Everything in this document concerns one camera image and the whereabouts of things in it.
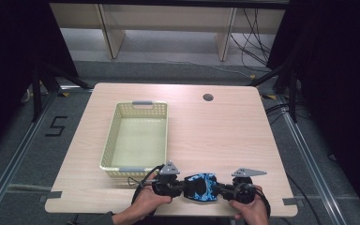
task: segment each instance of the sleeve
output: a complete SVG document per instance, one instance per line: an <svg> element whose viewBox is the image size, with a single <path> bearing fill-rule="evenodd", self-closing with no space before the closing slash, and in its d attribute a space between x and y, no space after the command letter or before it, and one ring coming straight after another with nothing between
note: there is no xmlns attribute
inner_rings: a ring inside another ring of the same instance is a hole
<svg viewBox="0 0 360 225"><path fill-rule="evenodd" d="M93 219L88 223L88 225L114 225L113 212L108 212L100 217Z"/></svg>

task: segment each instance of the gray floor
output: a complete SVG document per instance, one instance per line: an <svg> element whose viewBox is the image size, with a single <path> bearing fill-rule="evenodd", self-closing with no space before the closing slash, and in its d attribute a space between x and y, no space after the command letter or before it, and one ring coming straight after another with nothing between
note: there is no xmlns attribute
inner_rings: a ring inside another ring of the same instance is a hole
<svg viewBox="0 0 360 225"><path fill-rule="evenodd" d="M118 58L111 60L100 31L69 29L62 31L81 78L89 83L245 85L250 82L251 75L259 77L263 74L243 67L241 53L233 42L226 62L219 62L214 34L127 31ZM243 41L241 35L235 35L235 38L240 42ZM267 46L272 45L273 39L274 36L262 36L262 42ZM260 51L253 47L249 48L263 58ZM262 64L246 56L244 63L250 67L265 69ZM262 94L272 93L271 87L274 81L275 79L260 85L259 91ZM68 97L54 97L44 120L41 121L35 139L30 143L27 154L0 202L0 224L67 224L75 217L78 217L79 222L85 222L98 216L49 214L44 210L44 198L53 185L90 95L90 92L71 92ZM263 98L262 102L266 109L278 104L278 100L269 98ZM0 139L0 178L32 125L32 107L32 101L25 102ZM67 117L57 121L60 126L65 126L65 129L59 137L47 137L46 134L58 131L50 128L55 116ZM341 215L344 216L347 224L360 224L360 201L337 163L328 158L330 150L305 106L297 106L297 118L297 126L303 133L308 149L317 162L318 170L324 177L328 189L337 201ZM298 201L299 212L296 217L287 219L291 224L318 224L313 209L321 224L336 224L314 185L301 155L300 146L290 132L286 115L278 110L269 114L268 120L272 124L271 128L285 171L300 187L300 189L296 187L290 180L292 192ZM302 191L307 195L312 208ZM164 222L152 220L150 223L183 224L185 221L182 219ZM210 224L209 222L213 221L210 218L203 221L196 218L186 218L186 220L188 224ZM221 221L222 224L228 222L228 220ZM273 217L270 223L286 224L283 219Z"/></svg>

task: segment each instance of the human hand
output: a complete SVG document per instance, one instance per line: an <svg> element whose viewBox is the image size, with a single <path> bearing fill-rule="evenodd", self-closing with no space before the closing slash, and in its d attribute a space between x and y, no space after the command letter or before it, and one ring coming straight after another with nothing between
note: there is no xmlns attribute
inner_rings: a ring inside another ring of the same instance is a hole
<svg viewBox="0 0 360 225"><path fill-rule="evenodd" d="M154 179L155 175L151 174L147 180ZM156 210L160 205L164 203L171 203L172 197L159 196L154 193L151 185L144 186L139 192L134 203L126 209L124 212L114 215L112 217L115 225L133 224L139 220L144 219L149 213Z"/></svg>
<svg viewBox="0 0 360 225"><path fill-rule="evenodd" d="M261 193L263 189L255 186ZM255 195L254 201L249 204L243 204L235 200L230 200L229 205L240 213L235 215L235 219L243 218L248 225L266 225L268 224L267 209L260 196Z"/></svg>

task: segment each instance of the light green basket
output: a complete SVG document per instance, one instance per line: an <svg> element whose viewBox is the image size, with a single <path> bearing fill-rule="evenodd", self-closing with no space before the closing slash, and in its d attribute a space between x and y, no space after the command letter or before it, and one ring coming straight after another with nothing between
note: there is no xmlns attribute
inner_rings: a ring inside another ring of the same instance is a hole
<svg viewBox="0 0 360 225"><path fill-rule="evenodd" d="M166 162L167 136L166 102L117 103L100 168L110 177L146 176Z"/></svg>

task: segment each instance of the wooden table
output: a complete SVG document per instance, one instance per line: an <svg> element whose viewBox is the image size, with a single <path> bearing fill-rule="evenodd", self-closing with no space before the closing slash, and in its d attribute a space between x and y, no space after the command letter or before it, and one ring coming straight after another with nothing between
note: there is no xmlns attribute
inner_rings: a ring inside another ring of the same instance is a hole
<svg viewBox="0 0 360 225"><path fill-rule="evenodd" d="M206 101L203 95L214 99ZM220 183L231 184L240 167L266 171L252 177L263 187L273 217L293 217L292 198L278 149L256 88L245 86L99 83L86 106L52 192L51 213L118 213L131 202L134 186L112 179L99 168L116 102L161 100L168 103L168 153L180 170L178 179L196 173L215 173ZM194 202L183 196L159 207L157 216L232 217L235 211L217 202Z"/></svg>

